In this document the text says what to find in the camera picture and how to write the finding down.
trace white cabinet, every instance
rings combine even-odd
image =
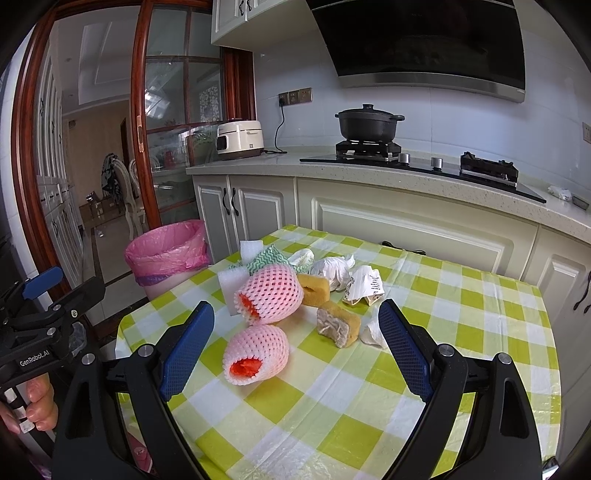
[[[317,29],[306,0],[213,0],[212,44],[221,47],[261,51]]]
[[[215,262],[236,252],[240,240],[259,240],[297,223],[292,178],[195,175],[193,185]]]
[[[537,225],[441,198],[298,179],[300,225],[520,278]]]
[[[540,227],[523,280],[540,288],[556,343],[562,389],[558,444],[564,460],[591,420],[591,313],[583,297],[591,271],[591,246]]]
[[[294,179],[230,176],[230,186],[231,209],[240,240],[259,240],[285,225],[296,223]]]
[[[219,262],[238,250],[230,210],[228,178],[225,175],[195,175],[193,185],[199,217],[205,221],[207,244],[213,261]]]
[[[246,0],[213,0],[212,43],[246,21],[246,15]]]

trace white tile wall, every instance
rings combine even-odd
[[[313,101],[285,108],[279,146],[342,140],[335,113],[373,103],[406,116],[396,142],[408,150],[459,156],[471,150],[591,199],[591,73],[564,31],[535,0],[514,0],[525,48],[522,104],[454,90],[419,87],[343,89],[319,32],[255,53],[256,111],[273,144],[281,122],[277,94],[312,87]]]

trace gas stove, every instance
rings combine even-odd
[[[433,157],[431,161],[411,158],[402,153],[400,145],[374,142],[353,142],[349,140],[336,144],[335,155],[317,155],[301,158],[301,162],[341,163],[347,165],[366,165],[371,167],[398,168],[452,179],[460,179],[485,185],[494,189],[514,193],[522,197],[546,203],[542,197],[518,182],[519,171],[513,162],[491,161],[477,158],[470,152],[460,157],[460,164],[444,162]]]

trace black cable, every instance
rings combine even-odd
[[[277,134],[279,133],[279,129],[285,123],[285,114],[283,113],[283,104],[284,104],[283,99],[279,100],[279,106],[281,107],[281,116],[282,116],[283,120],[281,121],[281,123],[277,127],[277,130],[275,130],[275,150],[263,150],[264,153],[287,153],[285,150],[282,150],[277,146]]]

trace rice cooker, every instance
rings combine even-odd
[[[261,123],[235,120],[217,128],[217,155],[221,160],[260,155],[263,151]]]

